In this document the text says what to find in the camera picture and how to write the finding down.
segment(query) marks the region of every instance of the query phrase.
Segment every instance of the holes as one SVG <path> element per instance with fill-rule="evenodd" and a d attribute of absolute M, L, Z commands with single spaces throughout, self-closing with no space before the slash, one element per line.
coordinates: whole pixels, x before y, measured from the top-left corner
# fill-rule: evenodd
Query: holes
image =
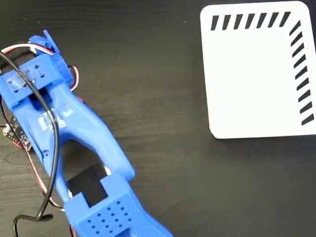
<path fill-rule="evenodd" d="M 236 16 L 236 21 L 235 21 L 235 25 L 234 25 L 234 30 L 237 30 L 239 25 L 240 25 L 240 22 L 241 22 L 241 19 L 242 19 L 242 14 L 238 14 Z"/>
<path fill-rule="evenodd" d="M 247 22 L 246 22 L 246 29 L 250 28 L 250 25 L 251 25 L 251 22 L 252 22 L 254 16 L 255 16 L 255 14 L 253 14 L 253 13 L 248 15 L 248 19 L 247 19 Z"/>
<path fill-rule="evenodd" d="M 275 21 L 276 21 L 276 19 L 277 19 L 277 16 L 278 16 L 278 12 L 272 13 L 270 22 L 269 22 L 269 24 L 268 24 L 268 28 L 271 28 L 271 27 L 273 26 L 273 24 L 275 23 Z"/>
<path fill-rule="evenodd" d="M 219 16 L 213 16 L 211 31 L 215 31 Z"/>
<path fill-rule="evenodd" d="M 261 28 L 266 16 L 267 16 L 267 13 L 261 13 L 260 14 L 259 21 L 258 21 L 258 24 L 257 24 L 257 29 Z"/>
<path fill-rule="evenodd" d="M 223 23 L 223 31 L 225 31 L 227 29 L 230 19 L 231 19 L 231 15 L 225 15 L 224 23 Z"/>
<path fill-rule="evenodd" d="M 306 119 L 304 119 L 303 121 L 302 121 L 302 125 L 305 125 L 306 123 L 309 123 L 309 122 L 311 122 L 311 121 L 313 121 L 314 120 L 314 114 L 311 114 L 311 115 L 309 115 Z"/>
<path fill-rule="evenodd" d="M 303 37 L 303 33 L 302 32 L 300 32 L 299 34 L 298 34 L 298 36 L 297 37 L 295 37 L 295 39 L 292 41 L 292 43 L 291 43 L 291 47 L 294 45 L 294 44 L 296 44 L 297 43 L 297 41 L 299 40 L 299 39 L 301 39 Z"/>
<path fill-rule="evenodd" d="M 292 57 L 294 58 L 299 52 L 301 52 L 304 49 L 304 43 L 302 43 L 296 50 L 295 52 L 292 54 Z"/>
<path fill-rule="evenodd" d="M 305 66 L 296 76 L 295 79 L 300 78 L 304 73 L 307 72 L 307 66 Z"/>
<path fill-rule="evenodd" d="M 306 60 L 305 54 L 294 64 L 294 68 L 297 68 L 301 63 Z"/>
<path fill-rule="evenodd" d="M 302 89 L 304 86 L 306 86 L 308 83 L 310 83 L 309 79 L 306 78 L 301 84 L 298 85 L 298 87 L 296 88 L 296 90 L 300 90 Z"/>
<path fill-rule="evenodd" d="M 304 113 L 305 111 L 311 109 L 313 107 L 312 102 L 309 102 L 306 106 L 304 106 L 301 110 L 300 110 L 300 114 Z"/>
<path fill-rule="evenodd" d="M 301 21 L 298 21 L 296 25 L 293 27 L 293 29 L 290 32 L 290 36 L 301 26 Z"/>
<path fill-rule="evenodd" d="M 301 102 L 302 100 L 306 99 L 310 95 L 311 95 L 311 91 L 310 90 L 306 91 L 303 95 L 301 95 L 300 98 L 298 98 L 298 102 Z"/>
<path fill-rule="evenodd" d="M 283 15 L 283 18 L 281 20 L 281 23 L 280 23 L 280 27 L 283 27 L 288 19 L 288 17 L 290 16 L 291 12 L 290 11 L 286 11 Z"/>

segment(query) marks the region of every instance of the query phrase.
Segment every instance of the black wire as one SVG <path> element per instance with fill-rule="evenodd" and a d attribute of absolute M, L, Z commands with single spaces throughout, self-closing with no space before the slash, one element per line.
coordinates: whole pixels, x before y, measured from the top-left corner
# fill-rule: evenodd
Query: black wire
<path fill-rule="evenodd" d="M 12 62 L 5 54 L 3 54 L 0 51 L 0 57 L 6 61 L 23 79 L 23 81 L 26 83 L 26 85 L 29 86 L 33 94 L 36 96 L 36 98 L 39 100 L 39 102 L 43 105 L 45 111 L 47 112 L 47 115 L 49 116 L 49 119 L 51 120 L 53 131 L 54 131 L 54 155 L 53 155 L 53 164 L 52 164 L 52 170 L 50 174 L 50 179 L 48 183 L 47 193 L 45 195 L 45 198 L 39 208 L 39 211 L 36 216 L 28 216 L 28 215 L 18 215 L 14 218 L 13 221 L 13 233 L 15 237 L 18 237 L 18 231 L 17 231 L 17 222 L 20 219 L 29 220 L 29 221 L 49 221 L 53 218 L 53 215 L 43 215 L 46 207 L 49 203 L 49 199 L 51 197 L 51 194 L 53 192 L 54 183 L 56 179 L 56 173 L 57 173 L 57 167 L 58 167 L 58 156 L 59 156 L 59 130 L 58 130 L 58 124 L 55 119 L 55 116 L 49 107 L 49 105 L 46 103 L 44 98 L 41 96 L 39 90 L 28 80 L 28 78 L 25 76 L 25 74 L 15 65 L 14 62 Z"/>
<path fill-rule="evenodd" d="M 27 152 L 27 150 L 26 150 L 26 147 L 23 146 L 20 137 L 16 134 L 15 130 L 13 129 L 13 127 L 12 127 L 12 125 L 11 125 L 9 119 L 8 119 L 8 116 L 7 116 L 6 113 L 5 113 L 5 110 L 4 110 L 4 107 L 3 107 L 3 99 L 2 99 L 2 97 L 1 97 L 1 95 L 0 95 L 0 106 L 1 106 L 1 111 L 2 111 L 2 115 L 3 115 L 3 117 L 4 117 L 5 122 L 8 124 L 8 126 L 10 127 L 10 129 L 12 130 L 12 132 L 14 133 L 14 135 L 16 136 L 18 142 L 21 144 L 21 148 L 23 149 L 25 155 L 28 156 L 28 154 L 27 154 L 28 152 Z M 61 207 L 55 206 L 55 204 L 53 204 L 53 202 L 52 202 L 50 199 L 49 199 L 49 203 L 50 203 L 53 207 L 57 208 L 58 210 L 61 210 L 61 209 L 62 209 Z"/>

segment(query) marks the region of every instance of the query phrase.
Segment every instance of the dark wooden table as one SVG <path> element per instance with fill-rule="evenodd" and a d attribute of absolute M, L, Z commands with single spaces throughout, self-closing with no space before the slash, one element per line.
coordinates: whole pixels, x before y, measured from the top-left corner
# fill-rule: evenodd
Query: dark wooden table
<path fill-rule="evenodd" d="M 80 71 L 76 94 L 134 165 L 143 206 L 174 236 L 314 237 L 316 139 L 218 141 L 208 129 L 199 13 L 232 2 L 248 1 L 0 0 L 0 45 L 49 30 Z M 65 176 L 91 160 L 76 143 L 63 150 Z M 0 235 L 41 201 L 23 153 L 0 138 Z M 50 222 L 21 221 L 20 237 L 70 236 L 48 211 Z"/>

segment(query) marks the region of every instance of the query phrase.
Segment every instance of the blue robotic gripper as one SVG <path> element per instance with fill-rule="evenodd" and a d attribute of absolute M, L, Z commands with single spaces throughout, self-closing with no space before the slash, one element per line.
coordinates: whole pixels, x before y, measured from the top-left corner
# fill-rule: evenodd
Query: blue robotic gripper
<path fill-rule="evenodd" d="M 70 91 L 73 76 L 46 30 L 44 35 L 33 36 L 29 41 L 55 53 L 37 51 L 36 57 L 20 69 L 52 108 L 59 125 L 60 146 L 68 140 L 76 140 L 95 152 L 102 165 L 111 171 L 111 175 L 99 180 L 107 197 L 91 206 L 82 193 L 71 195 L 63 177 L 60 152 L 55 188 L 70 224 L 81 237 L 172 237 L 143 209 L 128 183 L 135 176 L 135 170 L 103 121 Z M 32 99 L 32 91 L 23 86 L 15 71 L 0 76 L 0 94 L 50 175 L 54 136 L 46 112 Z"/>

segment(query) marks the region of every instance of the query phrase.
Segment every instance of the perforated blue block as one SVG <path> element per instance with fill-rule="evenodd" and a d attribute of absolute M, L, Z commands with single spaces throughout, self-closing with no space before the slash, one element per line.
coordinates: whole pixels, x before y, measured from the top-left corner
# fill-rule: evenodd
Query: perforated blue block
<path fill-rule="evenodd" d="M 55 188 L 64 202 L 71 224 L 82 237 L 171 237 L 169 231 L 149 216 L 131 190 L 128 181 L 135 171 L 103 121 L 69 89 L 74 79 L 47 31 L 31 42 L 55 53 L 38 52 L 36 58 L 20 66 L 51 107 L 57 119 L 60 153 Z M 0 76 L 0 93 L 20 122 L 48 175 L 51 173 L 54 136 L 47 113 L 18 74 Z M 89 208 L 82 193 L 72 197 L 63 176 L 61 146 L 76 140 L 95 152 L 112 175 L 101 180 L 108 197 Z"/>
<path fill-rule="evenodd" d="M 109 196 L 93 207 L 89 208 L 82 194 L 65 202 L 66 215 L 80 236 L 172 236 L 144 211 L 128 182 L 119 173 L 103 178 L 101 184 Z"/>

